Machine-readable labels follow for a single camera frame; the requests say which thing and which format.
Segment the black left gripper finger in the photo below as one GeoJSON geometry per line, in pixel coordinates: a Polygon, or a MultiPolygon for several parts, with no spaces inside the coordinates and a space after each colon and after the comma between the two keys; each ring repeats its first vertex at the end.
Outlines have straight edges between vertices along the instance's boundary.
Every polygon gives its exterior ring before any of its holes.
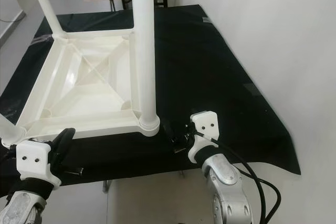
{"type": "Polygon", "coordinates": [[[67,130],[62,130],[58,135],[49,143],[50,145],[50,157],[54,157],[58,154],[61,143],[64,141],[67,130]]]}
{"type": "Polygon", "coordinates": [[[76,130],[74,128],[65,128],[61,132],[61,154],[67,154],[70,148],[72,147],[72,141],[76,130]]]}

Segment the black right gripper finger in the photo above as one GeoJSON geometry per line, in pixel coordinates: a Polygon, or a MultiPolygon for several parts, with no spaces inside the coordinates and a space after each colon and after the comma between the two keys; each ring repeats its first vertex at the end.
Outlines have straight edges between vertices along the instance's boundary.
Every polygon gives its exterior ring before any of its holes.
{"type": "Polygon", "coordinates": [[[160,120],[161,131],[165,138],[170,142],[176,142],[175,122],[165,116],[160,117],[160,120]]]}

